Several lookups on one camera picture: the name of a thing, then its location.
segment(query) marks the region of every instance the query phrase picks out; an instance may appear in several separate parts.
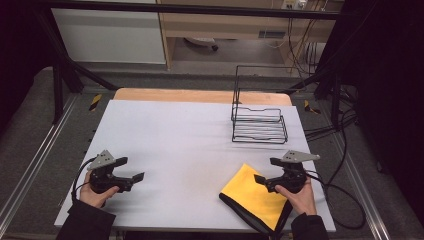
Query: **white table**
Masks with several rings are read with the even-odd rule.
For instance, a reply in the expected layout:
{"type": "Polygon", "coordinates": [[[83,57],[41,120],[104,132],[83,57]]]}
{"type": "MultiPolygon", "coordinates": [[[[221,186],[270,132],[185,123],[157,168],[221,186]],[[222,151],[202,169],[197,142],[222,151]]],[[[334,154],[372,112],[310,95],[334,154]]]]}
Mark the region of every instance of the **white table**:
{"type": "MultiPolygon", "coordinates": [[[[107,201],[104,210],[117,215],[114,227],[254,232],[218,195],[243,163],[265,177],[276,177],[283,172],[270,164],[270,157],[282,157],[287,150],[309,152],[296,108],[279,108],[288,142],[264,145],[231,141],[231,104],[111,100],[83,162],[107,149],[115,158],[128,157],[126,165],[115,168],[116,176],[145,172],[131,192],[107,201]]],[[[304,167],[315,170],[313,162],[304,167]]],[[[318,214],[327,231],[335,231],[322,188],[316,181],[312,185],[318,214]]],[[[63,225],[71,204],[68,194],[55,226],[63,225]]],[[[293,212],[285,229],[294,217],[293,212]]]]}

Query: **wire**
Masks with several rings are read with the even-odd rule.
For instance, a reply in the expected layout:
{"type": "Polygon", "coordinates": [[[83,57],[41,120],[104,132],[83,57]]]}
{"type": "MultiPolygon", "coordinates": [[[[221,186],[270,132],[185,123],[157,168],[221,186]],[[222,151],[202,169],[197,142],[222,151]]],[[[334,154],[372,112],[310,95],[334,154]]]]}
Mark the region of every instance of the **wire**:
{"type": "MultiPolygon", "coordinates": [[[[362,219],[361,219],[361,223],[357,226],[346,225],[346,224],[342,223],[340,220],[333,217],[334,222],[336,222],[340,226],[347,228],[347,229],[357,230],[357,229],[362,228],[365,225],[365,222],[366,222],[366,214],[365,214],[365,210],[364,210],[362,204],[359,202],[359,200],[355,196],[350,194],[348,191],[346,191],[345,189],[343,189],[343,188],[332,183],[334,181],[334,178],[337,176],[340,169],[342,168],[342,166],[345,162],[345,159],[346,159],[346,153],[347,153],[347,146],[348,145],[347,145],[345,128],[348,125],[350,125],[351,123],[355,122],[356,119],[357,119],[356,113],[348,115],[351,111],[353,111],[352,108],[345,111],[342,115],[341,120],[340,120],[340,123],[341,123],[340,124],[340,126],[341,126],[340,131],[342,132],[344,147],[343,147],[342,159],[341,159],[340,163],[338,164],[334,173],[331,175],[330,180],[327,183],[324,183],[324,181],[322,180],[323,178],[318,173],[313,172],[313,171],[307,171],[307,172],[316,173],[318,175],[318,177],[312,176],[308,173],[307,173],[307,175],[310,178],[321,183],[321,185],[323,186],[323,189],[324,189],[324,196],[325,196],[325,199],[327,200],[327,202],[330,203],[330,200],[329,200],[329,197],[328,197],[328,189],[334,188],[334,189],[339,190],[340,192],[346,194],[349,198],[351,198],[359,206],[359,210],[361,212],[362,219]]],[[[308,140],[308,142],[309,142],[309,141],[320,139],[320,138],[327,136],[329,134],[332,134],[332,133],[336,132],[337,129],[335,129],[332,126],[326,126],[326,127],[322,127],[322,128],[316,128],[316,129],[305,130],[305,131],[310,132],[310,133],[305,134],[305,136],[309,137],[309,140],[308,140]]]]}
{"type": "Polygon", "coordinates": [[[93,162],[94,159],[96,159],[96,158],[91,158],[91,159],[87,160],[78,170],[77,176],[74,179],[74,184],[72,186],[72,192],[71,192],[72,202],[74,202],[74,203],[77,200],[77,182],[78,182],[79,176],[81,175],[81,172],[85,168],[85,166],[87,166],[89,163],[93,162]]]}

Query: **dish rack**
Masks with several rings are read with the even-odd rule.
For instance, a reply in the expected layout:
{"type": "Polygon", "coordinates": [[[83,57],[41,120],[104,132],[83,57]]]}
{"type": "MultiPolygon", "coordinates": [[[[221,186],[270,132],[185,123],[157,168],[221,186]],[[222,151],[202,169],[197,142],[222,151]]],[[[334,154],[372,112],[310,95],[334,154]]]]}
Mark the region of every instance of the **dish rack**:
{"type": "Polygon", "coordinates": [[[240,93],[242,91],[274,92],[282,89],[264,89],[251,86],[242,86],[239,69],[242,67],[261,66],[237,66],[236,79],[234,83],[234,94],[231,109],[232,141],[246,143],[270,143],[284,144],[288,141],[284,116],[279,108],[258,108],[241,106],[240,93]]]}

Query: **floor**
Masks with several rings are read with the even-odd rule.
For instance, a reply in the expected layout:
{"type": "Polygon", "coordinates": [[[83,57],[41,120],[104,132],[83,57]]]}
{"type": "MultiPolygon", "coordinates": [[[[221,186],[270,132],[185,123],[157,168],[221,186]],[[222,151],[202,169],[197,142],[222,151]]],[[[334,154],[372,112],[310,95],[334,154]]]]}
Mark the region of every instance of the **floor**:
{"type": "MultiPolygon", "coordinates": [[[[95,71],[110,82],[125,87],[156,87],[183,89],[216,89],[231,90],[237,66],[285,66],[278,51],[272,43],[260,41],[217,40],[218,51],[196,46],[184,39],[177,41],[175,57],[171,69],[164,66],[138,66],[122,70],[119,66],[107,69],[95,66],[95,71]]],[[[313,70],[308,64],[303,70],[313,70]]],[[[269,71],[269,68],[246,68],[249,76],[261,77],[276,74],[283,76],[284,86],[292,86],[293,73],[287,71],[269,71]]],[[[2,239],[54,239],[57,228],[53,226],[60,202],[66,196],[80,165],[90,140],[101,119],[113,92],[102,89],[89,79],[83,79],[86,88],[82,94],[67,95],[75,108],[66,115],[63,126],[52,126],[53,94],[52,75],[49,69],[40,72],[27,99],[13,117],[9,129],[0,138],[0,177],[4,184],[0,186],[0,234],[2,239]],[[95,111],[88,111],[95,94],[101,93],[102,100],[95,111]],[[46,145],[46,136],[51,131],[60,134],[49,140],[52,145],[45,152],[40,146],[46,145]],[[35,169],[30,174],[27,169],[35,169]]],[[[311,84],[291,95],[292,102],[298,107],[299,115],[305,130],[327,126],[329,101],[316,100],[313,91],[316,85],[311,84]],[[307,100],[310,109],[305,110],[307,100]]],[[[354,91],[346,87],[344,92],[354,91]]],[[[350,103],[343,103],[342,110],[350,108],[350,103]]],[[[343,186],[352,194],[365,188],[365,197],[360,199],[367,206],[367,223],[358,230],[338,226],[331,239],[424,239],[422,226],[414,218],[414,214],[390,176],[381,174],[376,168],[372,151],[364,139],[360,124],[352,124],[346,128],[348,136],[348,162],[335,179],[335,184],[343,186]],[[386,233],[378,236],[375,233],[386,233]]],[[[326,161],[317,162],[318,172],[323,178],[329,178],[340,162],[343,140],[340,134],[332,134],[321,139],[310,136],[311,152],[319,153],[326,161]]],[[[330,207],[333,216],[341,223],[357,225],[361,214],[357,205],[346,196],[332,192],[330,207]]],[[[115,233],[113,239],[120,239],[115,233]]],[[[144,233],[143,239],[238,239],[240,236],[201,236],[184,234],[144,233]]]]}

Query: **hand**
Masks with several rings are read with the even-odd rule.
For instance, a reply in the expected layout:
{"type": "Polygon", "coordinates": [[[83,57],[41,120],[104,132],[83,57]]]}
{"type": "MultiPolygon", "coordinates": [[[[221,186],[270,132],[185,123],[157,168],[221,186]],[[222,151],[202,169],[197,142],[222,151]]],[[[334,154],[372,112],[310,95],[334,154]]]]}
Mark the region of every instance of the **hand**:
{"type": "MultiPolygon", "coordinates": [[[[85,174],[84,183],[90,182],[90,174],[91,174],[91,171],[88,171],[85,174]]],[[[103,204],[105,203],[105,201],[108,198],[111,198],[118,191],[119,191],[119,187],[115,186],[110,188],[104,193],[97,194],[91,189],[90,184],[87,183],[81,187],[80,201],[85,202],[88,205],[91,205],[93,207],[101,208],[103,204]]]]}
{"type": "Polygon", "coordinates": [[[305,185],[298,193],[291,193],[281,185],[275,186],[275,190],[290,201],[298,214],[317,215],[310,177],[306,179],[305,185]]]}

